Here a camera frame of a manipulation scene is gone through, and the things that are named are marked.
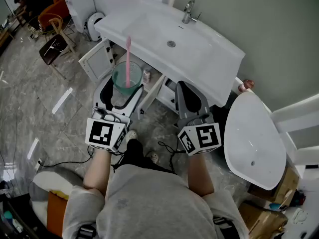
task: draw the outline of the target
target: small bottle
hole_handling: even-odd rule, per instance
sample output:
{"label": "small bottle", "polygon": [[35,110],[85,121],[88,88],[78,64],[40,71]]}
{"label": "small bottle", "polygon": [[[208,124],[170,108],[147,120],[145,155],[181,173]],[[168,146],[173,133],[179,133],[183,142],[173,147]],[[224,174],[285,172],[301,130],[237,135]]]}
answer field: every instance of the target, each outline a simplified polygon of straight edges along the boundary
{"label": "small bottle", "polygon": [[150,83],[151,81],[151,72],[150,72],[150,69],[147,68],[147,69],[144,69],[143,71],[143,82],[144,83]]}
{"label": "small bottle", "polygon": [[244,82],[238,86],[240,92],[244,92],[247,89],[252,89],[255,86],[255,82],[252,80],[244,80]]}

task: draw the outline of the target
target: white cabinet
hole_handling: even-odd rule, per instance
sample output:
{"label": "white cabinet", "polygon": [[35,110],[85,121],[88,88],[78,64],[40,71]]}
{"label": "white cabinet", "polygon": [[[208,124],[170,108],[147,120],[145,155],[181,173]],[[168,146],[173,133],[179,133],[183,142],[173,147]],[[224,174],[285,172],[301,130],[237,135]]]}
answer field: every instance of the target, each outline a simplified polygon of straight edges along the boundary
{"label": "white cabinet", "polygon": [[94,83],[99,83],[115,66],[109,40],[104,39],[94,46],[79,63],[90,79]]}
{"label": "white cabinet", "polygon": [[150,89],[146,97],[141,101],[141,103],[138,105],[137,113],[139,120],[143,117],[143,114],[146,112],[146,110],[150,107],[152,102],[155,100],[155,98],[158,96],[158,93],[161,89],[161,85],[164,81],[165,76],[162,75],[158,81],[154,84],[154,86]]}
{"label": "white cabinet", "polygon": [[[126,60],[126,54],[117,57],[117,64]],[[148,68],[151,71],[151,81],[148,84],[141,82],[144,85],[144,90],[148,93],[137,106],[138,118],[141,119],[143,114],[147,112],[152,102],[158,99],[161,103],[169,107],[178,114],[175,108],[175,86],[176,83],[161,72],[148,65],[140,58],[130,54],[130,60],[137,63],[141,69]],[[79,63],[90,79],[99,83],[101,80],[115,67],[115,59],[113,58],[113,50],[108,39],[103,39],[93,49],[86,53]]]}

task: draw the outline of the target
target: white sink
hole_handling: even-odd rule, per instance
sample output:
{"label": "white sink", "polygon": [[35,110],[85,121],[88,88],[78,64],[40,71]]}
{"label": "white sink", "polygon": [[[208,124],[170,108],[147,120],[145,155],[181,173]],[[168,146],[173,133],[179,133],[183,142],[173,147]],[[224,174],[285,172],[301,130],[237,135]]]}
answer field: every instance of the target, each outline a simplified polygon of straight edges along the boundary
{"label": "white sink", "polygon": [[[198,21],[183,24],[183,12],[149,0],[135,0],[95,24],[105,38],[125,48],[174,82],[198,87],[218,106],[225,105],[245,53]],[[174,41],[175,47],[169,47]]]}
{"label": "white sink", "polygon": [[233,103],[225,127],[224,150],[230,170],[266,190],[280,181],[286,150],[262,101],[245,92]]}

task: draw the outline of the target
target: black pants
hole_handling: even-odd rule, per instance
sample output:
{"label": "black pants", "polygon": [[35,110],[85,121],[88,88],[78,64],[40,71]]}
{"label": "black pants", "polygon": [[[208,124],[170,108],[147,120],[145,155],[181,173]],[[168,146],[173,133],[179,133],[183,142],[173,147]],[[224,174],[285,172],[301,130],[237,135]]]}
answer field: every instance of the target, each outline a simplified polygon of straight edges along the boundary
{"label": "black pants", "polygon": [[165,168],[162,168],[161,166],[154,164],[149,157],[144,157],[143,146],[136,139],[129,140],[127,150],[124,153],[122,161],[120,162],[120,164],[117,165],[117,167],[114,168],[117,169],[121,165],[135,165],[141,168],[173,173],[170,170],[167,170]]}

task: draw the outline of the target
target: gray t-shirt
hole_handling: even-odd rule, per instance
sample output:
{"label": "gray t-shirt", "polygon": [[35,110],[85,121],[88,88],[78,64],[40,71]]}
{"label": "gray t-shirt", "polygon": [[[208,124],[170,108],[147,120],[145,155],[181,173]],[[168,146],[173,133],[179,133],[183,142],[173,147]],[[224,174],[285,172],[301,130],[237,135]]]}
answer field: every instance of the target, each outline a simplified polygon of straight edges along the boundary
{"label": "gray t-shirt", "polygon": [[63,238],[76,238],[82,225],[96,223],[101,239],[222,239],[214,216],[230,219],[240,238],[248,238],[229,191],[200,197],[177,175],[123,165],[114,174],[105,199],[97,190],[73,188]]}

